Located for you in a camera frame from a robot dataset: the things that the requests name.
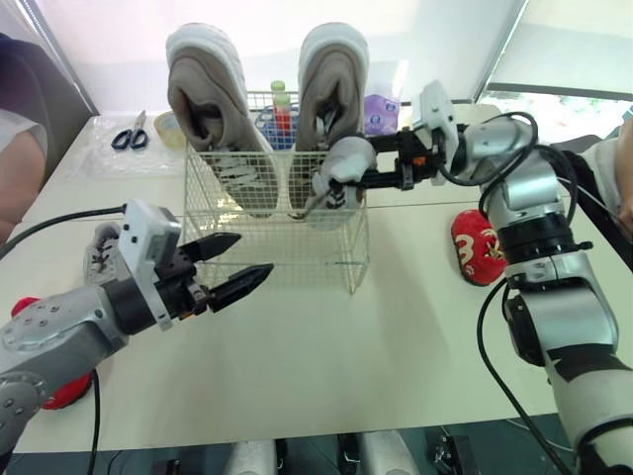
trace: wall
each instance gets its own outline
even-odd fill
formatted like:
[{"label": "wall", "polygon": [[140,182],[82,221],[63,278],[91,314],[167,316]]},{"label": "wall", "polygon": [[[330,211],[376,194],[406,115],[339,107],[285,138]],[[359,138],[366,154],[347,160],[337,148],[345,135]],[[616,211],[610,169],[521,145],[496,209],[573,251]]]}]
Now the wall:
[{"label": "wall", "polygon": [[272,79],[297,87],[306,33],[327,21],[354,25],[373,60],[407,59],[404,96],[440,79],[453,98],[475,93],[516,16],[511,0],[38,0],[100,111],[168,108],[166,37],[179,25],[219,26],[240,52],[249,89]]}]

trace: window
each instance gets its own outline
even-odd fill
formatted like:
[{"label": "window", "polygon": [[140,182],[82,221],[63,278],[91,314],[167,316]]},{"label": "window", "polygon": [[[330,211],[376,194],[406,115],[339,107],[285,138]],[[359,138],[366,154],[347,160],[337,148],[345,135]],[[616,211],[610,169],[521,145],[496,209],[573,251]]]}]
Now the window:
[{"label": "window", "polygon": [[486,91],[482,104],[492,104],[502,112],[524,111],[536,119],[542,142],[556,143],[581,136],[605,139],[631,117],[633,103],[529,92]]}]

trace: white table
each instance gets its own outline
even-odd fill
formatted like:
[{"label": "white table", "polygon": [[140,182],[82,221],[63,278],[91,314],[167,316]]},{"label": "white table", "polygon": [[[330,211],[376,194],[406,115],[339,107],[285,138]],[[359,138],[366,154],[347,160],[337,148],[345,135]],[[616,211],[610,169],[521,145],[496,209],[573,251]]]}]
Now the white table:
[{"label": "white table", "polygon": [[[267,288],[216,315],[154,328],[99,365],[103,450],[227,442],[514,417],[475,337],[489,289],[466,283],[448,233],[475,203],[369,210],[372,263],[355,295]],[[0,262],[0,315],[81,282],[95,222],[31,237]],[[582,212],[594,271],[633,363],[633,276]],[[498,301],[485,326],[499,373],[530,414],[555,411],[545,373],[512,349]],[[93,401],[40,412],[20,452],[89,449]]]},{"label": "white table", "polygon": [[[455,105],[456,120],[460,123],[478,123],[497,113],[498,109],[491,105]],[[147,117],[145,121],[144,128],[150,140],[147,149],[140,154],[134,150],[120,152],[110,148],[114,135],[128,128],[135,118],[123,115],[88,120],[23,221],[37,223],[60,214],[110,208],[131,198],[167,207],[174,216],[184,216],[184,151],[169,151],[162,144],[153,126],[154,117]],[[152,157],[156,165],[153,170],[148,166]],[[392,170],[395,157],[394,152],[381,154],[380,169]],[[119,171],[109,169],[108,163],[116,164]],[[478,188],[450,183],[433,186],[425,181],[407,192],[372,190],[368,206],[465,203],[476,201],[479,196]]]}]

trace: shoelace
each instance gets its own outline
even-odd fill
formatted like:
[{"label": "shoelace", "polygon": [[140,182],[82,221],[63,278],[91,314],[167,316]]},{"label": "shoelace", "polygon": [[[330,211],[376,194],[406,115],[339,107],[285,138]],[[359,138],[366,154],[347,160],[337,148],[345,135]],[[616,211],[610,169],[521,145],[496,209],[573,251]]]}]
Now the shoelace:
[{"label": "shoelace", "polygon": [[[213,151],[230,151],[230,149],[225,147]],[[214,166],[218,168],[218,178],[230,190],[266,187],[266,184],[259,179],[259,173],[255,167],[249,164],[244,156],[215,157]]]},{"label": "shoelace", "polygon": [[328,144],[325,137],[332,128],[332,124],[336,120],[338,109],[332,109],[325,113],[323,117],[316,116],[316,134],[318,135],[318,149],[327,150]]}]

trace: clear plastic sheet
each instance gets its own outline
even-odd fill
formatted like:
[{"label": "clear plastic sheet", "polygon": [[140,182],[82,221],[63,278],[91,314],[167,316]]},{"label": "clear plastic sheet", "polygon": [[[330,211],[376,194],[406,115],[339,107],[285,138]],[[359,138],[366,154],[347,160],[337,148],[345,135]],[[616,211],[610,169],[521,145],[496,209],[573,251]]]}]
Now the clear plastic sheet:
[{"label": "clear plastic sheet", "polygon": [[146,147],[114,150],[112,139],[125,129],[134,126],[136,116],[92,118],[92,128],[86,138],[73,145],[78,157],[67,172],[67,180],[113,179],[125,177],[182,176],[185,168],[185,150],[165,146],[154,128],[154,117],[147,117],[143,129],[149,136]]}]

